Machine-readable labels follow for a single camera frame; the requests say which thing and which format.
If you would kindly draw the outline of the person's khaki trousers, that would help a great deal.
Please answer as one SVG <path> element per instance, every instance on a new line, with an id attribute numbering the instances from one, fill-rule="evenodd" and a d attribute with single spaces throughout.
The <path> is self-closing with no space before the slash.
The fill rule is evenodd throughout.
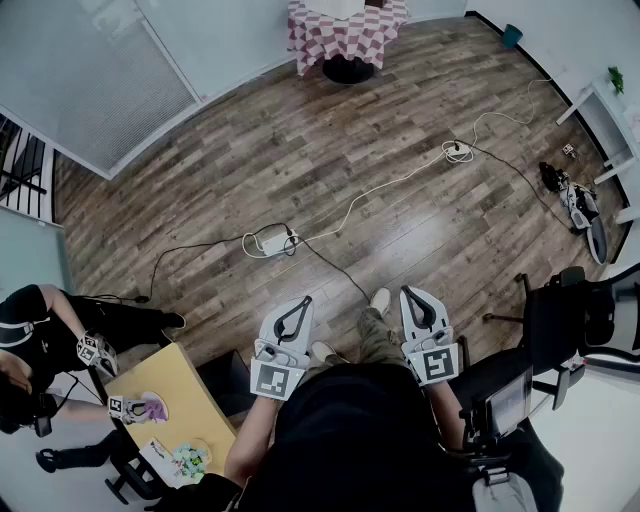
<path id="1" fill-rule="evenodd" d="M 389 364 L 409 368 L 401 348 L 394 341 L 395 333 L 390 330 L 380 314 L 370 307 L 366 308 L 359 317 L 357 330 L 361 347 L 357 364 Z M 355 365 L 346 364 L 348 369 Z M 318 361 L 313 355 L 310 364 L 300 381 L 300 385 L 318 376 L 321 372 L 340 364 L 326 364 Z"/>

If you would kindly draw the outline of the yellow wooden desk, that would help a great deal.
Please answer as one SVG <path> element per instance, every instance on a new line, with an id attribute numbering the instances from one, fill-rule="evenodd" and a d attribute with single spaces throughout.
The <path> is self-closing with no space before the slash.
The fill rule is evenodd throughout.
<path id="1" fill-rule="evenodd" d="M 164 423 L 126 425 L 124 429 L 157 472 L 166 467 L 152 444 L 171 457 L 185 443 L 206 447 L 208 473 L 221 475 L 236 433 L 212 398 L 181 345 L 173 343 L 106 385 L 109 396 L 140 399 L 145 392 L 158 395 L 168 410 Z"/>

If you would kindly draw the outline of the white power strip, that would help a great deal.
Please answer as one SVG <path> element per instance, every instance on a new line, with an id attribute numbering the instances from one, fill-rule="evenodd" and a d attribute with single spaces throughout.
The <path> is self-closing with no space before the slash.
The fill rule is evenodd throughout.
<path id="1" fill-rule="evenodd" d="M 451 163 L 469 163 L 473 160 L 472 148 L 459 141 L 445 141 L 442 144 L 445 158 Z"/>
<path id="2" fill-rule="evenodd" d="M 257 237 L 260 250 L 265 257 L 272 257 L 280 254 L 293 254 L 299 241 L 295 230 L 279 227 L 274 228 L 267 234 L 260 234 Z"/>

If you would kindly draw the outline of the person's beige shoe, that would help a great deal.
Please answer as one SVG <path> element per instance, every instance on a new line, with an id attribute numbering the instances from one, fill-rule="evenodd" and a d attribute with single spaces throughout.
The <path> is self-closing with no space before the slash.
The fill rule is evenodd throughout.
<path id="1" fill-rule="evenodd" d="M 391 306 L 391 292 L 388 288 L 379 288 L 371 297 L 369 307 L 375 309 L 381 317 L 384 317 Z"/>
<path id="2" fill-rule="evenodd" d="M 348 363 L 344 357 L 339 355 L 329 344 L 323 341 L 315 341 L 311 345 L 312 355 L 321 363 L 340 364 Z"/>

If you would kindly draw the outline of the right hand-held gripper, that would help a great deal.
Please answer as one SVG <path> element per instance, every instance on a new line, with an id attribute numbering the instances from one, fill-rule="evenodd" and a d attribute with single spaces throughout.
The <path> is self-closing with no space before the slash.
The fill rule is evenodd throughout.
<path id="1" fill-rule="evenodd" d="M 459 375 L 459 349 L 442 302 L 430 293 L 403 285 L 400 310 L 405 342 L 402 351 L 420 386 Z"/>

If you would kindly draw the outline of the person's left beige shoe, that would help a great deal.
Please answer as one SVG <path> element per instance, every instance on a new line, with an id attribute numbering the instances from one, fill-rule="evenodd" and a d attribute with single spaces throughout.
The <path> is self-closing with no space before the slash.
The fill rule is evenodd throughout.
<path id="1" fill-rule="evenodd" d="M 340 364 L 348 363 L 344 357 L 339 355 L 329 344 L 323 341 L 315 341 L 311 345 L 312 355 L 321 363 Z"/>

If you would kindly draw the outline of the person's right forearm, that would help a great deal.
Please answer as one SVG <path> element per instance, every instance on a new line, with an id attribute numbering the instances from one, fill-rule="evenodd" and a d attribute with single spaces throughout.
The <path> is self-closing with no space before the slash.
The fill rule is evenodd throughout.
<path id="1" fill-rule="evenodd" d="M 465 422 L 461 404 L 446 381 L 428 385 L 426 392 L 442 438 L 448 448 L 462 450 Z"/>

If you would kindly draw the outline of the black metal railing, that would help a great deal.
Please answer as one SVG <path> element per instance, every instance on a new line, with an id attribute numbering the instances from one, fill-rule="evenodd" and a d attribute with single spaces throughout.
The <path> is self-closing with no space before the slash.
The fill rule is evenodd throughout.
<path id="1" fill-rule="evenodd" d="M 53 221 L 54 150 L 0 114 L 0 205 Z"/>

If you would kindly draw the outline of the person's left forearm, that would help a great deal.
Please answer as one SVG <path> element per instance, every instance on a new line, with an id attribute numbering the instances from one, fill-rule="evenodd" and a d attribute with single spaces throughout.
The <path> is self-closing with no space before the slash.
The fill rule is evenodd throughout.
<path id="1" fill-rule="evenodd" d="M 280 404 L 258 396 L 232 444 L 224 465 L 224 476 L 245 487 L 265 457 Z"/>

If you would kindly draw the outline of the person's right beige shoe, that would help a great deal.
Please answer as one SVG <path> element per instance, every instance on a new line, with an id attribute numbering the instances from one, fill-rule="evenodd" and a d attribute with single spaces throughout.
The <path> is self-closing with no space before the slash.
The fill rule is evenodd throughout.
<path id="1" fill-rule="evenodd" d="M 369 307 L 375 309 L 381 317 L 384 317 L 391 306 L 391 292 L 388 288 L 379 288 L 371 297 Z"/>

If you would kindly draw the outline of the round table with checkered cloth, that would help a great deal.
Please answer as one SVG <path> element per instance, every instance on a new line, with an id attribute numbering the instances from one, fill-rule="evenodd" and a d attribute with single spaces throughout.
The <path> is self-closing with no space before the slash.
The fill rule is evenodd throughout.
<path id="1" fill-rule="evenodd" d="M 341 56 L 383 67 L 385 46 L 398 37 L 409 19 L 405 0 L 386 0 L 381 8 L 366 6 L 362 12 L 340 20 L 309 8 L 302 0 L 288 4 L 288 50 L 295 55 L 302 76 L 317 62 Z"/>

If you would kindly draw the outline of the black desk base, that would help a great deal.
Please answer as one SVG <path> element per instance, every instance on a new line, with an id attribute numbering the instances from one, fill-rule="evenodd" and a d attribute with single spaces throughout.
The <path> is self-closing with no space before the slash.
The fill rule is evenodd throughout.
<path id="1" fill-rule="evenodd" d="M 196 371 L 225 416 L 251 408 L 255 396 L 249 390 L 249 369 L 236 350 L 201 364 Z"/>

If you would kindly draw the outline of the person's black shirt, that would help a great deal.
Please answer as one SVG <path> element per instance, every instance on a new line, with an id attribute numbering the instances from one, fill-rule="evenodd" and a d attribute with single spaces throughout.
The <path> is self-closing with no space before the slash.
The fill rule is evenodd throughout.
<path id="1" fill-rule="evenodd" d="M 245 487 L 209 475 L 152 512 L 477 512 L 483 475 L 446 446 L 427 386 L 397 365 L 354 365 L 331 367 L 279 402 Z M 514 375 L 475 364 L 448 383 L 463 410 Z"/>

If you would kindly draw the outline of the green toy cluster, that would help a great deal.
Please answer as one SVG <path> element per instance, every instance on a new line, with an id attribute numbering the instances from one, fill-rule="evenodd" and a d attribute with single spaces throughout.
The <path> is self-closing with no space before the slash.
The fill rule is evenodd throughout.
<path id="1" fill-rule="evenodd" d="M 203 440 L 194 439 L 178 446 L 173 452 L 173 458 L 183 479 L 188 484 L 197 484 L 205 476 L 211 462 L 211 453 Z"/>

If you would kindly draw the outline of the black chest-mounted monitor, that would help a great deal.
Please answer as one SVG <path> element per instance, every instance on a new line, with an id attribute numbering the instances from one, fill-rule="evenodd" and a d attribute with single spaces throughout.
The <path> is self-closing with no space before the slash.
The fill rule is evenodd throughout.
<path id="1" fill-rule="evenodd" d="M 487 396 L 471 399 L 460 413 L 465 422 L 465 450 L 481 453 L 513 432 L 530 413 L 532 370 L 511 377 Z"/>

